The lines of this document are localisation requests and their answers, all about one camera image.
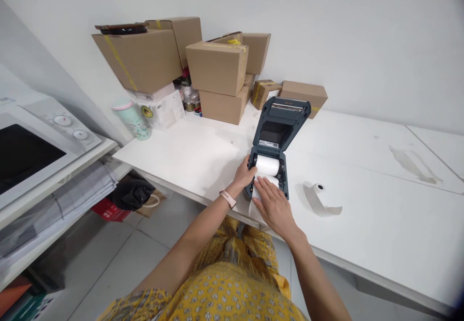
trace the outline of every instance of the woman's left hand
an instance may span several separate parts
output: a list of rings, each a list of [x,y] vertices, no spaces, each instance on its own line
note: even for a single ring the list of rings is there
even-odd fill
[[[240,189],[239,191],[242,191],[243,188],[251,183],[255,173],[258,171],[256,166],[253,166],[250,170],[248,169],[249,159],[250,155],[248,154],[245,159],[243,159],[243,162],[238,166],[237,172],[235,173],[235,177],[233,178],[231,184],[234,185],[234,188]]]

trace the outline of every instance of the open printer lid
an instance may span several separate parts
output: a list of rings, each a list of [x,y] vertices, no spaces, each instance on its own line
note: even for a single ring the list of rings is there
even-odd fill
[[[262,108],[253,145],[285,151],[310,114],[308,101],[270,98]]]

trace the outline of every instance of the pink watch strap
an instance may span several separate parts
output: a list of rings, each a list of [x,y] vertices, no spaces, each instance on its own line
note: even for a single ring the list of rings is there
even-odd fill
[[[231,197],[231,195],[227,193],[225,190],[221,190],[219,194],[224,197],[224,199],[229,203],[229,207],[233,209],[237,201],[233,197]]]

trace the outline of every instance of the yellow dress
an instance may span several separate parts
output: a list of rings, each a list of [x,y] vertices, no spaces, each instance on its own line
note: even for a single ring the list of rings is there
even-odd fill
[[[278,274],[269,234],[226,217],[174,296],[163,290],[115,300],[98,321],[306,320]]]

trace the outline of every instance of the microwave door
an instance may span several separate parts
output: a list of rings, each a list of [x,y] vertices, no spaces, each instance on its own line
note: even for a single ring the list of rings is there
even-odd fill
[[[84,152],[18,106],[0,113],[0,209]]]

